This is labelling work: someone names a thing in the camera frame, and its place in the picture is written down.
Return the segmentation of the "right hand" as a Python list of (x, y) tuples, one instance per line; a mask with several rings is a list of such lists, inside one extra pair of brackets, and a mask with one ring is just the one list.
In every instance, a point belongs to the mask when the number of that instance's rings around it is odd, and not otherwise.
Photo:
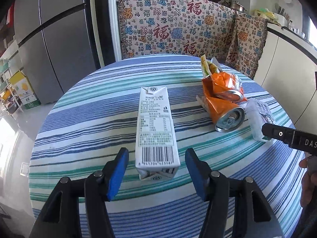
[(303, 175), (301, 186), (301, 207), (306, 207), (313, 198), (313, 192), (316, 187), (316, 156), (309, 156), (299, 162), (299, 166), (307, 169)]

